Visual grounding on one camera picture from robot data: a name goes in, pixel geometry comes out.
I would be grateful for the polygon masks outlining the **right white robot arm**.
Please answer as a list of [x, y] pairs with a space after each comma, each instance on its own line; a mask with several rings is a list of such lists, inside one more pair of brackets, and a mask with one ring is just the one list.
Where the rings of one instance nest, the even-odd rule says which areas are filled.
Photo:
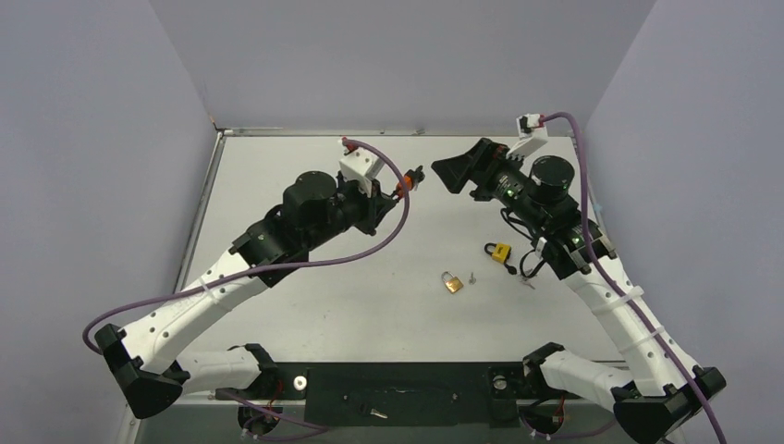
[[658, 322], [631, 283], [614, 246], [570, 195], [575, 166], [556, 155], [526, 164], [524, 155], [482, 138], [466, 153], [436, 160], [446, 189], [496, 200], [526, 228], [533, 252], [590, 310], [625, 362], [624, 369], [584, 359], [555, 342], [522, 361], [532, 394], [573, 394], [611, 412], [638, 443], [659, 443], [726, 385], [715, 367], [699, 365]]

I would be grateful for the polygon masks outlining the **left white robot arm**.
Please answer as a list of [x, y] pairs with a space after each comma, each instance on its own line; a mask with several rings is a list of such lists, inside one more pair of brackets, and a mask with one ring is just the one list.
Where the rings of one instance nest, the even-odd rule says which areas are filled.
[[282, 202], [234, 240], [181, 297], [123, 327], [98, 329], [96, 345], [134, 416], [155, 416], [192, 392], [269, 395], [278, 371], [261, 345], [209, 352], [188, 352], [187, 347], [248, 299], [311, 266], [310, 253], [336, 236], [352, 228], [374, 235], [413, 185], [406, 177], [385, 194], [372, 180], [364, 193], [357, 180], [305, 172], [284, 190]]

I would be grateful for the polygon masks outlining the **yellow padlock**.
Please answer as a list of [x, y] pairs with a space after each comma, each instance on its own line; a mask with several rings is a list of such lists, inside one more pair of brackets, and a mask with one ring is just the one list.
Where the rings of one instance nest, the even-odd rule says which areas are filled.
[[505, 264], [509, 259], [511, 246], [506, 243], [488, 242], [484, 246], [484, 252], [488, 254], [495, 262]]

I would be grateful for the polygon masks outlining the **orange padlock with key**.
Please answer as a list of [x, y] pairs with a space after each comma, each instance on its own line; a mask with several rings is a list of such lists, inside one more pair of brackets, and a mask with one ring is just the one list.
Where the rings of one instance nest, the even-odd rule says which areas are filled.
[[400, 200], [404, 197], [406, 191], [415, 191], [417, 187], [424, 181], [425, 174], [423, 166], [417, 166], [414, 169], [409, 169], [403, 175], [403, 181], [399, 182], [391, 193], [394, 199]]

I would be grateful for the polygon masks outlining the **silver key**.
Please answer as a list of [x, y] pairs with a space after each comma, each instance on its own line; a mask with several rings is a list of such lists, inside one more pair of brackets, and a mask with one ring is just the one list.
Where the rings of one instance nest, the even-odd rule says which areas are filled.
[[507, 270], [507, 272], [511, 276], [516, 277], [520, 281], [520, 283], [522, 283], [523, 285], [531, 289], [535, 289], [535, 286], [533, 284], [533, 279], [538, 274], [538, 269], [536, 267], [525, 268], [524, 266], [519, 266], [519, 265], [517, 266], [504, 265], [504, 267]]

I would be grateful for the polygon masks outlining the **brass padlock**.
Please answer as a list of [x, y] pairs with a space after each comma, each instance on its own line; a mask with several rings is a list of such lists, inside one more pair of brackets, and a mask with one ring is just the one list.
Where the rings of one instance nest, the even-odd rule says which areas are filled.
[[450, 294], [457, 293], [464, 288], [462, 281], [449, 271], [443, 272], [440, 278]]

